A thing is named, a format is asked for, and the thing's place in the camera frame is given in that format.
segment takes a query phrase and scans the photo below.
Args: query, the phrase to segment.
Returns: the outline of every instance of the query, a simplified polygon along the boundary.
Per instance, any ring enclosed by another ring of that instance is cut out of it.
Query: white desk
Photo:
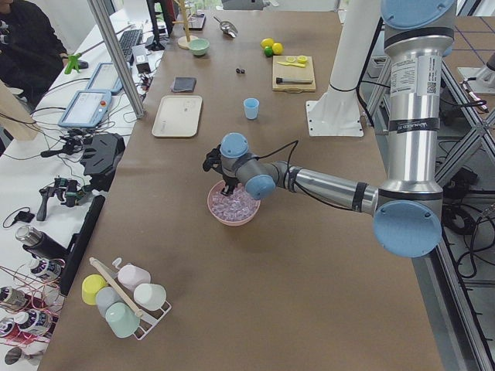
[[[122,11],[113,14],[111,20],[116,32],[128,26],[128,21],[125,19],[125,14]],[[149,22],[144,25],[143,40],[146,40],[146,37],[150,35],[147,32],[150,28],[151,24]],[[84,51],[100,41],[101,34],[95,26],[87,38],[81,43],[78,52]],[[163,52],[153,52],[148,55],[148,61],[152,70],[158,65],[162,54]],[[69,75],[61,73],[53,83],[53,87],[76,79],[89,79],[98,63],[111,62],[104,44],[84,54],[81,59],[89,63],[89,68],[81,70],[80,73],[73,71]],[[132,67],[132,75],[135,82],[139,82],[138,71],[135,66]],[[87,80],[82,80],[54,89],[41,100],[37,108],[66,107],[75,92],[84,89],[86,85]],[[2,191],[0,192],[0,210],[2,212],[0,219],[3,220],[8,214],[23,206],[30,207],[31,213],[36,214],[41,204],[39,190],[52,183],[53,179],[58,175],[63,178],[77,179],[80,183],[83,180],[86,183],[89,182],[90,178],[83,176],[84,167],[80,163],[70,162],[77,162],[81,153],[71,156],[62,155],[62,157],[68,158],[65,161],[66,164],[56,156],[50,158],[41,158],[38,156],[24,161],[13,159],[37,156],[41,151],[45,151],[49,146],[56,144],[58,137],[66,133],[66,131],[56,125],[62,113],[62,110],[57,109],[36,112],[33,118],[38,121],[46,137],[40,133],[33,141],[14,140],[7,147],[5,155],[0,156],[0,173],[2,174]],[[109,119],[111,123],[103,125],[102,130],[108,128],[108,132],[118,133],[124,136],[127,144],[128,136],[131,134],[135,123],[135,115],[123,91],[120,95],[113,97],[111,106],[109,107]],[[61,148],[61,146],[62,144],[58,143],[53,149]],[[60,205],[60,201],[56,197],[50,198],[47,205],[46,220],[38,222],[35,218],[30,225],[47,233],[55,241],[66,247],[72,235],[79,232],[91,200],[92,197],[90,196],[84,199],[84,202],[80,206],[68,208]],[[2,242],[0,244],[0,254],[2,256],[0,264],[13,270],[21,267],[19,273],[28,274],[29,270],[26,264],[30,260],[30,255],[22,249],[21,243],[15,239],[15,232],[21,225],[23,223],[17,223],[7,230],[0,229],[0,241]],[[7,285],[18,286],[12,281],[10,275],[0,271],[0,286]],[[7,313],[0,309],[0,318],[6,315]],[[45,344],[33,343],[25,351],[27,353],[36,352],[44,347],[46,347]],[[7,367],[4,364],[3,358],[10,348],[10,346],[0,344],[0,369]],[[32,366],[27,362],[18,362],[15,365],[9,366],[9,370],[11,371],[34,370],[36,368],[36,366]]]

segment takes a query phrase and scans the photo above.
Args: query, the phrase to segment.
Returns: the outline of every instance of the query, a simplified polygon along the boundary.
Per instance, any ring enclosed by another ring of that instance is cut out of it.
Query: green lime
[[[273,56],[273,49],[271,46],[266,46],[263,51],[265,52],[266,56]]]

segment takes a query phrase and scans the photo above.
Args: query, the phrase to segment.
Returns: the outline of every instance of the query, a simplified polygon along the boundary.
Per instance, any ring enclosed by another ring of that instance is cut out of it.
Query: gray cup
[[[105,318],[107,309],[109,309],[115,303],[123,303],[124,301],[117,294],[116,290],[111,287],[102,288],[96,294],[96,305],[98,306],[98,311],[101,317]]]

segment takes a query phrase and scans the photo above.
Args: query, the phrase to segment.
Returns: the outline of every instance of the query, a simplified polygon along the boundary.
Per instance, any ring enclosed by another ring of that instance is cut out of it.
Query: keyboard
[[[134,56],[132,55],[132,47],[138,45],[141,42],[142,30],[141,29],[128,29],[122,33],[119,41],[124,58],[130,65],[134,62]]]

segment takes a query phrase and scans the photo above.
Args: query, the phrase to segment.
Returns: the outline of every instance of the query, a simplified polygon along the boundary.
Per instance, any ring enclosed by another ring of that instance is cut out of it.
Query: bottle
[[[49,312],[36,309],[17,313],[14,316],[14,322],[22,332],[48,339],[51,339],[56,324],[56,320]]]
[[[9,345],[28,345],[34,342],[35,337],[22,332],[14,322],[14,318],[5,317],[0,320],[0,340],[6,341]]]
[[[22,242],[22,248],[37,257],[46,259],[64,259],[67,250],[62,245],[52,240],[44,232],[40,232],[32,226],[21,226],[15,232],[17,241]]]
[[[8,309],[9,311],[20,311],[26,308],[30,309],[33,305],[37,308],[46,307],[45,302],[40,298],[33,297],[9,286],[0,288],[0,308]]]
[[[35,258],[29,262],[28,267],[32,274],[45,282],[55,281],[62,274],[62,266],[55,260]]]

